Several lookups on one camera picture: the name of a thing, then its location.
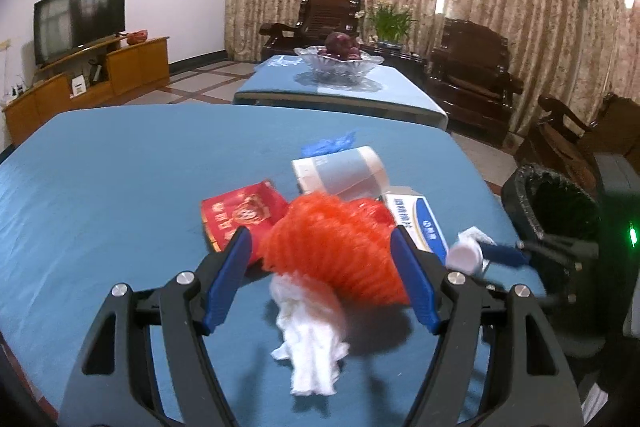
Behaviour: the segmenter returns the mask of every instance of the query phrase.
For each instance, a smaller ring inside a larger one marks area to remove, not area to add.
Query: cabinet door
[[[158,80],[169,81],[169,61],[166,54],[166,40],[140,44],[140,73],[142,83],[149,84]]]
[[[142,85],[138,48],[124,48],[107,55],[107,72],[116,95]]]
[[[24,142],[42,125],[34,93],[24,94],[14,100],[4,110],[4,117],[11,140],[16,146]]]
[[[34,90],[33,96],[35,96],[38,114],[43,124],[55,115],[71,110],[70,94],[69,79],[64,74],[54,76]]]

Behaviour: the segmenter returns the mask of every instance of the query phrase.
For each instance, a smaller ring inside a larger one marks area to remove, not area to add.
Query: red envelope
[[[249,264],[258,261],[256,252],[260,241],[288,209],[289,203],[268,180],[209,198],[200,204],[204,229],[216,251],[225,249],[238,227],[250,230],[252,254]]]

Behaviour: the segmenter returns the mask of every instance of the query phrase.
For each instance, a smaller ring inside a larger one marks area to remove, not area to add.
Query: white box
[[[405,227],[419,250],[436,254],[442,264],[445,264],[449,247],[427,198],[411,189],[394,188],[396,193],[384,194],[382,197],[393,214],[396,225]]]
[[[84,81],[84,76],[76,76],[71,81],[71,91],[73,92],[74,96],[78,96],[79,94],[86,92],[86,83]]]

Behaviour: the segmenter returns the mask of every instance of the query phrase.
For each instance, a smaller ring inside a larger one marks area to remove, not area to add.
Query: screw
[[[460,272],[450,272],[449,275],[447,275],[447,280],[451,283],[454,284],[456,286],[459,286],[461,284],[464,284],[466,281],[466,277],[464,274],[460,273]]]
[[[111,288],[111,295],[114,297],[122,297],[127,292],[127,285],[120,283]]]
[[[175,282],[178,284],[191,284],[196,276],[193,272],[180,272],[178,277],[175,278]]]
[[[531,295],[531,290],[524,284],[516,284],[513,291],[516,292],[518,297],[529,297]]]

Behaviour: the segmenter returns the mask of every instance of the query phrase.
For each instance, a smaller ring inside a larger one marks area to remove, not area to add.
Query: side table
[[[390,66],[404,74],[412,83],[424,90],[426,82],[426,67],[429,61],[418,55],[398,52],[371,44],[361,44],[360,49],[369,55],[384,57],[385,66]]]

